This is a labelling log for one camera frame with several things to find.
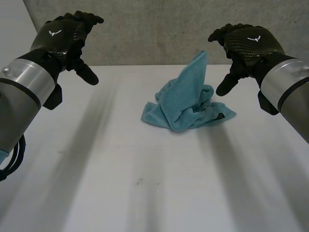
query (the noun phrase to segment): white logo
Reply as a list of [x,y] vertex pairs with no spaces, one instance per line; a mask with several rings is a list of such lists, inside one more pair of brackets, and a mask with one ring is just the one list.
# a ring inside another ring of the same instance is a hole
[[251,38],[247,38],[247,39],[259,42],[260,38],[261,38],[261,36],[259,35],[259,38],[257,38],[257,39],[251,39]]
[[52,36],[54,36],[54,35],[56,35],[56,34],[58,34],[59,32],[61,32],[62,30],[60,30],[60,31],[58,31],[58,32],[51,32],[51,31],[49,31],[49,33],[52,35]]

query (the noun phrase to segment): robotic arm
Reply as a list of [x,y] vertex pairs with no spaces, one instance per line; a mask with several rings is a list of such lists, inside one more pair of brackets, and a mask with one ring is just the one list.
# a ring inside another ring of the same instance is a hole
[[255,78],[261,108],[271,115],[280,112],[309,143],[309,64],[287,56],[276,38],[260,26],[227,24],[208,41],[218,41],[233,61],[217,95],[226,95],[241,78]]
[[103,21],[80,11],[48,21],[36,36],[30,52],[1,70],[0,164],[13,148],[14,152],[11,162],[0,171],[0,181],[20,165],[26,146],[23,133],[40,108],[53,110],[62,102],[62,90],[57,84],[59,73],[75,70],[87,83],[98,83],[97,76],[80,56],[88,33]]
[[[103,19],[79,11],[48,21],[30,52],[0,72],[0,164],[14,149],[10,163],[0,170],[0,181],[20,165],[26,146],[23,133],[41,106],[52,110],[62,102],[59,73],[75,70],[87,83],[98,83],[80,59],[87,34],[97,23]],[[226,95],[241,78],[255,78],[261,108],[271,115],[280,112],[309,143],[309,64],[287,56],[263,27],[227,24],[208,41],[218,41],[233,61],[217,95]]]

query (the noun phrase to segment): towel label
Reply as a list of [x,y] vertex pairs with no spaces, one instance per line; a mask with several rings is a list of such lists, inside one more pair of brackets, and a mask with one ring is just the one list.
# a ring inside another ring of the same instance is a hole
[[220,113],[215,120],[220,120],[225,118],[224,114]]

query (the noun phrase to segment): black joint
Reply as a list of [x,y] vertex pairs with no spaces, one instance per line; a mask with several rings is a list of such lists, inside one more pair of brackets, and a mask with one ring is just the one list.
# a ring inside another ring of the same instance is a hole
[[0,170],[0,181],[5,180],[7,178],[7,175],[4,174],[3,170]]
[[262,94],[261,91],[257,94],[259,99],[260,107],[270,115],[276,115],[279,111],[270,103],[270,101]]
[[44,103],[44,107],[49,110],[55,109],[62,103],[62,88],[56,84],[54,91],[49,95],[48,99]]

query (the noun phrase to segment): blue towel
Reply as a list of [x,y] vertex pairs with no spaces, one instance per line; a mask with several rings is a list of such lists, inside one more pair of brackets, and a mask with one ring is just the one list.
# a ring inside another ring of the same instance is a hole
[[156,93],[154,103],[147,103],[141,115],[143,122],[184,131],[212,126],[233,118],[236,113],[223,103],[211,102],[213,88],[204,85],[207,65],[205,51],[197,54],[178,78],[170,80]]

